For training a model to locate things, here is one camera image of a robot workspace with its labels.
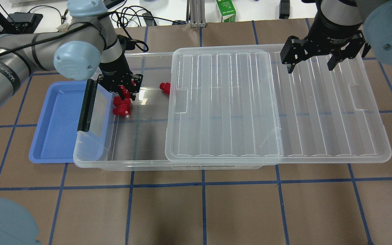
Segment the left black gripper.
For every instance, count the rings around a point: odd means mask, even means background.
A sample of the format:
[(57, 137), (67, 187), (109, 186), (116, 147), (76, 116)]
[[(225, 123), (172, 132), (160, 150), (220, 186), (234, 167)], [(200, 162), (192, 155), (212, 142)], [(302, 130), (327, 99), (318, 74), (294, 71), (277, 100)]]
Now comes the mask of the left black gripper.
[(109, 93), (116, 93), (124, 100), (125, 95), (122, 89), (124, 86), (128, 89), (132, 101), (135, 101), (137, 94), (140, 92), (143, 82), (142, 74), (133, 74), (125, 56), (120, 56), (111, 62), (101, 62), (99, 64), (102, 76), (97, 77), (97, 82)]

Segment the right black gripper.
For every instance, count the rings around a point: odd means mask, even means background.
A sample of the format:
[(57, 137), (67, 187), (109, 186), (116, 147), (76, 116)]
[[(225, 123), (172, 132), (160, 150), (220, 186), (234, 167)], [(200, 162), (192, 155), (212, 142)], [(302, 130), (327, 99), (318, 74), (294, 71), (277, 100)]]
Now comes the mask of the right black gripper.
[(332, 54), (328, 61), (329, 71), (333, 71), (336, 65), (345, 59), (354, 59), (361, 49), (361, 57), (364, 58), (371, 50), (371, 46), (359, 30), (360, 25), (338, 24), (324, 14), (316, 14), (305, 39), (296, 36), (287, 38), (280, 52), (281, 62), (286, 65), (288, 74), (292, 74), (298, 63), (309, 59), (308, 53)]

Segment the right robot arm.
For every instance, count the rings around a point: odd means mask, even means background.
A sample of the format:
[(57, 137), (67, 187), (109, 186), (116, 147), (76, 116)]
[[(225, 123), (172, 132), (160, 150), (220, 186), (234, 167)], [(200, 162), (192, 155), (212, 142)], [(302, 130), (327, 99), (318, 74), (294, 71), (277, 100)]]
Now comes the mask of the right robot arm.
[(280, 52), (291, 74), (299, 62), (330, 55), (328, 69), (372, 50), (392, 66), (392, 0), (314, 0), (317, 14), (307, 36), (288, 37)]

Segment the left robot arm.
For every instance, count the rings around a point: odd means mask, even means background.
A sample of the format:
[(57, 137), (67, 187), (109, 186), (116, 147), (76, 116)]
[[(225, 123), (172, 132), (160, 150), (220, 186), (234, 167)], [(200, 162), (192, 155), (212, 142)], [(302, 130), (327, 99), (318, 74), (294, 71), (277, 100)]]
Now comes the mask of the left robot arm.
[(87, 80), (99, 69), (99, 84), (122, 99), (125, 88), (135, 100), (143, 81), (126, 60), (126, 44), (118, 35), (102, 0), (69, 0), (72, 22), (66, 32), (0, 36), (0, 107), (34, 73), (57, 71), (68, 79)]

